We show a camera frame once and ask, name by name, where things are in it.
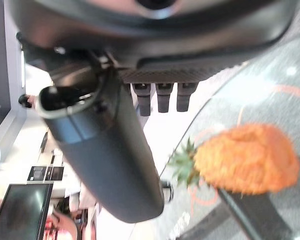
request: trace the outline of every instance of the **pineapple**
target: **pineapple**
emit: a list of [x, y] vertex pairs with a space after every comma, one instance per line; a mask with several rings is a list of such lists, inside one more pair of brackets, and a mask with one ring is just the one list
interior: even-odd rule
[[298, 181], [300, 162], [291, 141], [270, 124], [246, 124], [211, 138], [197, 149], [188, 140], [171, 156], [178, 184], [208, 184], [233, 193], [278, 192]]

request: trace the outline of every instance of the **black plastic bracket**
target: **black plastic bracket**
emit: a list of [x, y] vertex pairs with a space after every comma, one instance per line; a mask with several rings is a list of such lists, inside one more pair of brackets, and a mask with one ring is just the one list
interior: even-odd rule
[[198, 82], [178, 83], [178, 96], [176, 99], [176, 110], [178, 112], [186, 112], [189, 108], [191, 94], [193, 94]]
[[158, 112], [167, 113], [169, 111], [170, 95], [174, 88], [173, 83], [160, 83], [155, 85], [158, 97]]
[[132, 85], [135, 94], [138, 97], [140, 115], [150, 116], [151, 113], [151, 84], [137, 83]]
[[250, 240], [291, 240], [293, 231], [268, 194], [241, 195], [219, 189], [219, 196]]

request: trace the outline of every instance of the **computer monitor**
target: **computer monitor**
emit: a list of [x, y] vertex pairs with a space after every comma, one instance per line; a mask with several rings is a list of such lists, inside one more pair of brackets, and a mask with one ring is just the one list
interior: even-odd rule
[[53, 184], [11, 184], [0, 207], [0, 240], [42, 240]]

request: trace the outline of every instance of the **orange marking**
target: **orange marking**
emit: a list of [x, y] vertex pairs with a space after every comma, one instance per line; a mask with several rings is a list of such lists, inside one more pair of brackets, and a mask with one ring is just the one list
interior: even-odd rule
[[243, 105], [240, 109], [240, 112], [239, 112], [239, 116], [238, 116], [238, 121], [236, 122], [236, 125], [239, 126], [241, 124], [241, 120], [242, 120], [242, 114], [244, 112], [244, 109], [245, 109], [246, 105]]
[[218, 191], [214, 189], [214, 196], [212, 199], [209, 200], [202, 200], [197, 197], [197, 191], [198, 188], [194, 187], [193, 190], [191, 188], [188, 188], [188, 193], [191, 196], [191, 216], [194, 215], [194, 206], [195, 204], [201, 205], [201, 206], [212, 206], [214, 205], [218, 200]]
[[[290, 85], [276, 85], [272, 92], [274, 94], [276, 93], [285, 93], [285, 94], [291, 94], [295, 97], [300, 98], [300, 87], [296, 87], [296, 86], [290, 86]], [[245, 109], [245, 105], [243, 105], [240, 109], [239, 112], [239, 116], [238, 116], [238, 120], [237, 120], [237, 126], [239, 126], [242, 122], [242, 115], [244, 113], [244, 109]]]
[[207, 129], [202, 130], [194, 137], [194, 142], [198, 143], [200, 139], [202, 139], [206, 134], [212, 134], [216, 131], [216, 126], [209, 127]]
[[275, 93], [285, 93], [291, 94], [295, 97], [300, 98], [300, 87], [290, 86], [290, 85], [276, 85], [273, 89]]

